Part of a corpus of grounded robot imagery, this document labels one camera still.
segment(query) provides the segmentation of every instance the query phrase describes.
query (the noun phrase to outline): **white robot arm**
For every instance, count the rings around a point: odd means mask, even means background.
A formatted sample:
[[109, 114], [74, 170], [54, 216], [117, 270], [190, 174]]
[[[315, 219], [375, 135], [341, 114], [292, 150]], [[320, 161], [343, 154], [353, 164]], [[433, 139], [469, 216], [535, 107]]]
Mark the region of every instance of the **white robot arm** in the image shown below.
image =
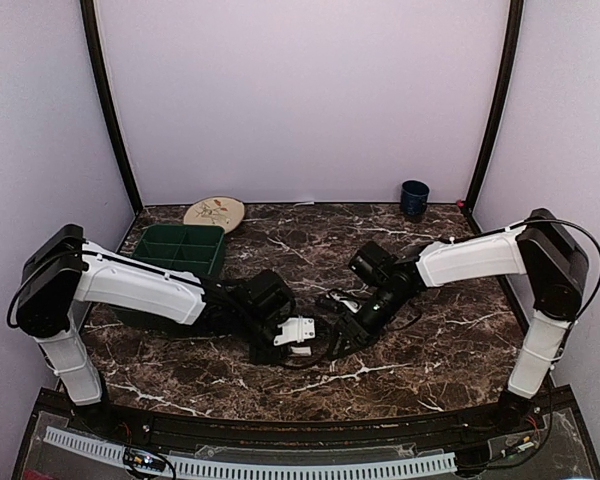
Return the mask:
[[535, 295], [534, 314], [499, 406], [503, 429], [526, 415], [581, 307], [588, 273], [582, 248], [546, 209], [534, 210], [515, 228], [467, 240], [412, 247], [398, 259], [374, 242], [349, 263], [376, 287], [359, 309], [342, 309], [341, 337], [332, 357], [373, 344], [395, 313], [420, 292], [451, 282], [494, 275], [527, 275]]
[[66, 225], [26, 262], [8, 322], [34, 338], [79, 407], [99, 403], [103, 385], [76, 330], [73, 300], [202, 324], [212, 334], [234, 333], [250, 343], [253, 363], [278, 363], [289, 344], [315, 336], [312, 322], [291, 317], [293, 294], [270, 270], [225, 286], [116, 255], [85, 241], [82, 228]]

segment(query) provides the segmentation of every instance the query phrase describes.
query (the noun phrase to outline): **dark brown marble surface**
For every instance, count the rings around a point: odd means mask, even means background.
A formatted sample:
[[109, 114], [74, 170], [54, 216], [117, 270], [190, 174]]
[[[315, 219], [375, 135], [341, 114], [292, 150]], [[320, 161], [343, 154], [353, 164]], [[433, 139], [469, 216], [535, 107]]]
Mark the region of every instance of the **dark brown marble surface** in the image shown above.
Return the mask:
[[[146, 227], [180, 223], [186, 209], [147, 208], [122, 252], [133, 251]], [[364, 291], [347, 263], [366, 241], [399, 255], [409, 245], [469, 233], [452, 205], [430, 206], [415, 225], [397, 205], [248, 205], [244, 223], [226, 238], [223, 276], [249, 277], [272, 268], [296, 293], [297, 313], [324, 316], [313, 306], [317, 295], [335, 287]], [[414, 304], [424, 314], [412, 327], [386, 333], [364, 352], [299, 372], [249, 364], [247, 345], [236, 338], [170, 339], [127, 327], [104, 305], [93, 309], [83, 339], [113, 401], [149, 410], [228, 419], [358, 420], [496, 401], [522, 341], [496, 280], [429, 290]], [[391, 328], [412, 315], [405, 307]], [[313, 347], [324, 348], [324, 339]]]

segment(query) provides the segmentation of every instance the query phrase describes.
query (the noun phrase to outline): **green plastic tray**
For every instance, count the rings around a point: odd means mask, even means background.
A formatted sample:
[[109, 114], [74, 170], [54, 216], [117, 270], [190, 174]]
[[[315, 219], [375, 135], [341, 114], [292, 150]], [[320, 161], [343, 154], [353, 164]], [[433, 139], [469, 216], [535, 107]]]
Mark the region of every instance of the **green plastic tray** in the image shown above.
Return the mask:
[[224, 229], [213, 225], [152, 225], [131, 258], [162, 268], [216, 277], [224, 264]]

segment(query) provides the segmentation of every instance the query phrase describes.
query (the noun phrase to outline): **round wooden plate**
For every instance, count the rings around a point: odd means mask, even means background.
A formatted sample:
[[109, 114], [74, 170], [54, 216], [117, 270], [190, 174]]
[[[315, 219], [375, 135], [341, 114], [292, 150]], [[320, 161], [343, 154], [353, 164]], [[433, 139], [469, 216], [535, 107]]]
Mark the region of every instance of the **round wooden plate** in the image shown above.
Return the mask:
[[244, 218], [244, 203], [229, 197], [211, 197], [194, 203], [184, 215], [185, 225], [218, 225], [224, 233], [236, 229]]

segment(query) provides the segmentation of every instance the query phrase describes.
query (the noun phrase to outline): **black cable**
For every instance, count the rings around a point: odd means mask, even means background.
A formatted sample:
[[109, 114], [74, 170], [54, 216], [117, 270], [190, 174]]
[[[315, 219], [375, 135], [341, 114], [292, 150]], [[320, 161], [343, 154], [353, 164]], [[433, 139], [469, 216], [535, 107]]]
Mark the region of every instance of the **black cable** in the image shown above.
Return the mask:
[[172, 473], [171, 480], [178, 480], [178, 475], [176, 473], [176, 467], [173, 466], [173, 464], [169, 461], [169, 459], [167, 459], [167, 457], [165, 457], [164, 455], [162, 455], [160, 453], [153, 453], [152, 455], [155, 455], [156, 457], [158, 457], [160, 460], [162, 460], [164, 463], [167, 464], [167, 467], [169, 467], [169, 470], [171, 470], [171, 473]]
[[416, 312], [415, 316], [411, 320], [409, 320], [405, 325], [403, 325], [401, 327], [387, 328], [387, 332], [393, 333], [393, 332], [399, 332], [400, 330], [405, 330], [405, 329], [411, 327], [413, 324], [415, 324], [418, 320], [420, 320], [422, 318], [422, 309], [416, 307], [413, 304], [413, 302], [409, 302], [407, 305], [409, 307], [411, 307], [413, 310], [415, 310], [415, 312]]

